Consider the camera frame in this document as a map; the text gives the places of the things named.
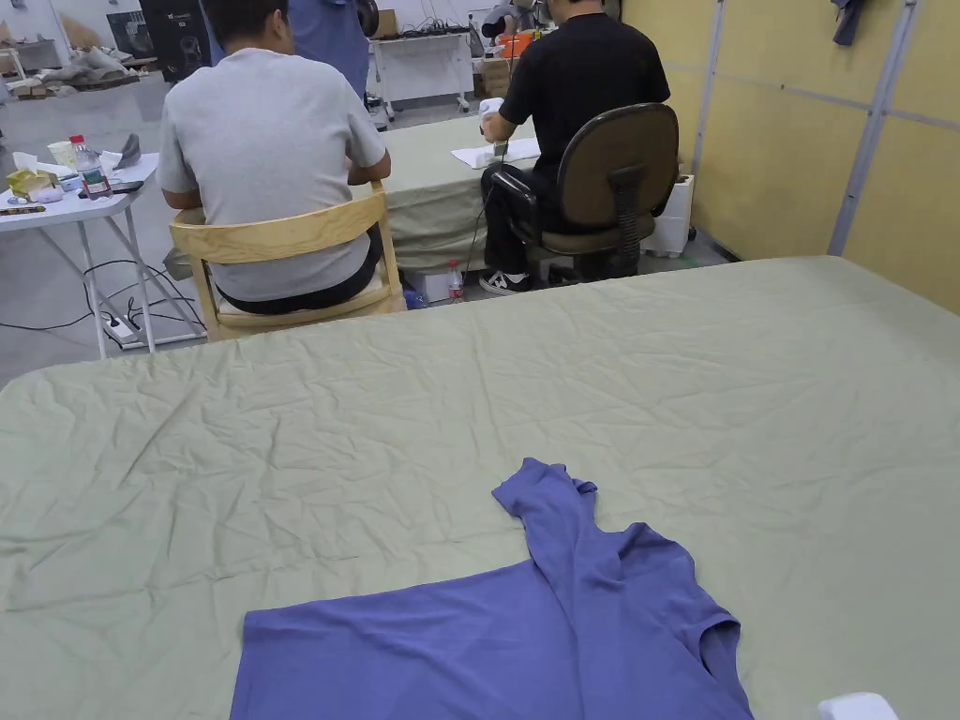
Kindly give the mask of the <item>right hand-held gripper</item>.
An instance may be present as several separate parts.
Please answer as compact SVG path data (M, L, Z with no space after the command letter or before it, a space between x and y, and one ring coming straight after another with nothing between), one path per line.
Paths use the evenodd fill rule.
M887 699L872 692L824 699L817 705L817 715L819 720L897 720Z

